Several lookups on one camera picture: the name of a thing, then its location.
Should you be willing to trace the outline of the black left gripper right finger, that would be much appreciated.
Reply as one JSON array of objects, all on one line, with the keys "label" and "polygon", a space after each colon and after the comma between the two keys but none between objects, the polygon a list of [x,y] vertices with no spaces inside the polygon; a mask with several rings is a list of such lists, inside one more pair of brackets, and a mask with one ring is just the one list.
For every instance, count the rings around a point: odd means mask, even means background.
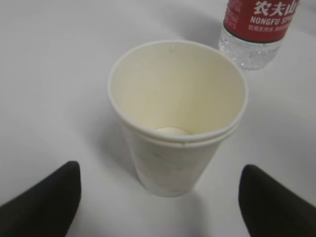
[{"label": "black left gripper right finger", "polygon": [[316,208],[259,167],[241,173],[238,204],[252,237],[314,237]]}]

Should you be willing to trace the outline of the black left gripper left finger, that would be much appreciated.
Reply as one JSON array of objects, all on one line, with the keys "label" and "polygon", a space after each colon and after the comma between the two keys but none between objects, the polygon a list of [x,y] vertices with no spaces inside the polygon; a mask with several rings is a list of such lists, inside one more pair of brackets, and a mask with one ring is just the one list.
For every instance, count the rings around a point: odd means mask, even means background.
[{"label": "black left gripper left finger", "polygon": [[81,200],[80,166],[69,161],[0,207],[2,237],[64,237]]}]

